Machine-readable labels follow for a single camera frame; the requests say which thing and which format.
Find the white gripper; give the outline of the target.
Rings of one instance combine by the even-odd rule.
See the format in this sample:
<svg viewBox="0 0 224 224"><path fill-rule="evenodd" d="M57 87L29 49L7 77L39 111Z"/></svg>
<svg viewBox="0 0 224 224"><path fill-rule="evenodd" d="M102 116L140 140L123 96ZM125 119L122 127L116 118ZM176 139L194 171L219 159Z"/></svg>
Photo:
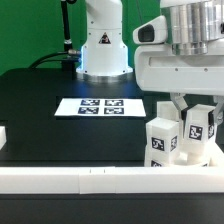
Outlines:
<svg viewBox="0 0 224 224"><path fill-rule="evenodd" d="M208 53L176 56L165 41L168 37L164 16L133 31L139 47L134 54L136 81L143 91L168 92L179 119L188 107L184 94L212 95L216 104L214 123L224 121L224 36L208 43Z"/></svg>

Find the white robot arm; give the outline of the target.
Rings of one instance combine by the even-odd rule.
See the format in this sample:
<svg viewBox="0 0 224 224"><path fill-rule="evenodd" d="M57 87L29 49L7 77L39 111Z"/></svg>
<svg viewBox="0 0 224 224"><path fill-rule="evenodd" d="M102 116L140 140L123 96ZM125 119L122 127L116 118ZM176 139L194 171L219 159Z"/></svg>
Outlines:
<svg viewBox="0 0 224 224"><path fill-rule="evenodd" d="M122 41L121 0L84 0L87 40L77 72L111 80L133 71L144 91L167 92L178 110L186 94L210 95L224 121L224 0L159 0L160 15L133 31L134 67Z"/></svg>

